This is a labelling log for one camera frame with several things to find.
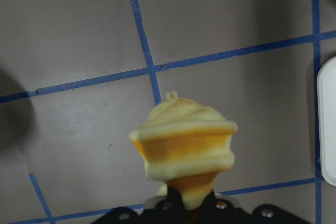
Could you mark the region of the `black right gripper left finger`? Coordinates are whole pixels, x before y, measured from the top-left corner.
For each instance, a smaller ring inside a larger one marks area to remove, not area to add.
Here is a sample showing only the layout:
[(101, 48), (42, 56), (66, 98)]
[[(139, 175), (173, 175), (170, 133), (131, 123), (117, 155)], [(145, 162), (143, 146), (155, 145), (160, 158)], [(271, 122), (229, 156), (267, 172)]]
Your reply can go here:
[(93, 223), (184, 223), (181, 194), (171, 187), (165, 196), (147, 199), (140, 214), (128, 207), (112, 209)]

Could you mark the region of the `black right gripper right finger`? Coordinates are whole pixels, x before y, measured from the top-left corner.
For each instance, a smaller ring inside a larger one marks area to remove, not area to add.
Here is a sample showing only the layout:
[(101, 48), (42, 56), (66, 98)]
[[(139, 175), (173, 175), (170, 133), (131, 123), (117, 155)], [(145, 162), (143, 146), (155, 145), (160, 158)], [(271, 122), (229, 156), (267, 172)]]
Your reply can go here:
[(246, 212), (232, 197), (215, 195), (212, 191), (203, 200), (199, 223), (308, 223), (308, 221), (272, 204), (257, 206)]

